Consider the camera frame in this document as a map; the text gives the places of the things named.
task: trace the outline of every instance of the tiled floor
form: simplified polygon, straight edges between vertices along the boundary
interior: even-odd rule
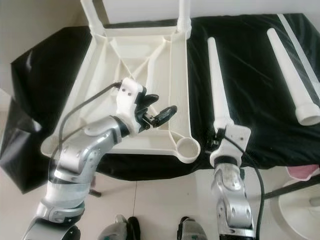
[[[255,221],[257,220],[260,188],[253,169],[245,169],[247,195]],[[266,191],[281,186],[288,180],[282,167],[262,171]],[[97,174],[101,198],[88,196],[86,211],[77,224],[82,240],[95,240],[100,232],[114,222],[116,214],[132,215],[139,219],[142,240],[175,240],[178,223],[183,216],[195,218],[204,228],[208,239],[219,239],[215,198],[210,192],[212,170],[165,180],[129,182]],[[19,240],[45,194],[45,186],[22,195],[12,181],[0,171],[0,239]],[[275,221],[270,201],[265,203],[262,240],[290,240]]]

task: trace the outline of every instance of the black cloth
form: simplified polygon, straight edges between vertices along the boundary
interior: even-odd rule
[[[303,14],[285,14],[320,79],[320,35]],[[107,28],[173,26],[176,20],[108,25]],[[246,152],[259,168],[320,163],[320,124],[301,126],[267,30],[275,28],[312,100],[320,105],[293,44],[277,15],[198,17],[187,41],[192,136],[201,153],[191,164],[174,156],[106,154],[98,171],[136,181],[173,178],[211,168],[214,112],[207,39],[214,37],[228,100],[236,124],[251,129]],[[11,102],[0,165],[22,192],[44,183],[48,158],[41,143],[58,123],[91,41],[87,27],[67,27],[12,63],[15,101]],[[242,157],[244,166],[253,166]]]

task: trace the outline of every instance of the white wall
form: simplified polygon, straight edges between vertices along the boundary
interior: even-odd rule
[[[103,0],[110,23],[178,18],[179,0]],[[191,16],[304,13],[320,30],[319,0],[191,0]]]
[[[0,88],[12,94],[9,64],[63,27],[80,12],[80,0],[0,0]],[[0,94],[0,109],[8,102]]]

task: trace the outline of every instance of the black cable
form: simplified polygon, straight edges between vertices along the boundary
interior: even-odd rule
[[[224,136],[224,139],[227,140],[229,143],[233,144],[237,149],[239,149],[253,164],[254,170],[256,172],[256,175],[259,179],[260,182],[260,190],[261,190],[261,197],[260,197],[260,207],[259,207],[259,214],[258,214],[258,219],[256,221],[256,231],[255,231],[255,239],[259,240],[260,239],[260,228],[261,228],[261,221],[262,221],[262,214],[264,211],[264,206],[265,206],[265,185],[264,181],[261,177],[260,171],[257,167],[257,164],[255,160],[251,158],[251,156],[246,153],[236,142],[234,142],[232,139],[230,139],[227,136]]]
[[[114,82],[112,84],[110,84],[109,86],[107,86],[106,88],[104,88],[103,90],[101,90],[100,92],[98,92],[97,94],[93,95],[92,97],[90,97],[89,99],[85,100],[84,102],[82,102],[81,104],[79,104],[78,106],[76,106],[74,109],[72,109],[62,120],[61,124],[60,124],[60,128],[59,128],[59,133],[58,133],[58,146],[55,148],[55,150],[53,151],[51,158],[49,160],[49,170],[48,170],[48,178],[50,177],[50,165],[52,160],[54,159],[55,155],[57,154],[57,151],[59,151],[59,153],[61,153],[62,151],[62,143],[64,141],[66,141],[68,138],[70,138],[73,134],[75,134],[78,130],[80,130],[82,127],[76,129],[75,131],[71,132],[70,134],[68,134],[68,136],[66,136],[65,138],[63,138],[63,133],[64,133],[64,128],[66,125],[67,120],[71,117],[72,114],[74,114],[76,111],[80,110],[81,108],[83,108],[85,105],[91,103],[93,100],[97,99],[98,97],[100,97],[101,95],[103,95],[104,93],[108,92],[110,89],[112,89],[113,87],[116,88],[120,88],[121,86],[121,82]]]

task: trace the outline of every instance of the white plastic tube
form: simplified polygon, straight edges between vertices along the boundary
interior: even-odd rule
[[[226,128],[226,125],[233,125],[234,121],[230,118],[225,86],[220,70],[216,41],[213,37],[208,39],[208,53],[214,112],[213,127],[217,133],[219,128],[224,129]]]
[[[179,0],[179,18],[177,21],[178,32],[186,33],[186,38],[191,35],[190,0]]]
[[[303,126],[320,123],[319,106],[312,101],[276,30],[270,28],[267,35],[294,102],[298,122]]]
[[[104,36],[105,29],[98,17],[93,0],[80,0],[80,1],[82,4],[84,13],[86,15],[86,18],[88,19],[88,22],[89,22],[89,28],[91,30],[91,34]]]

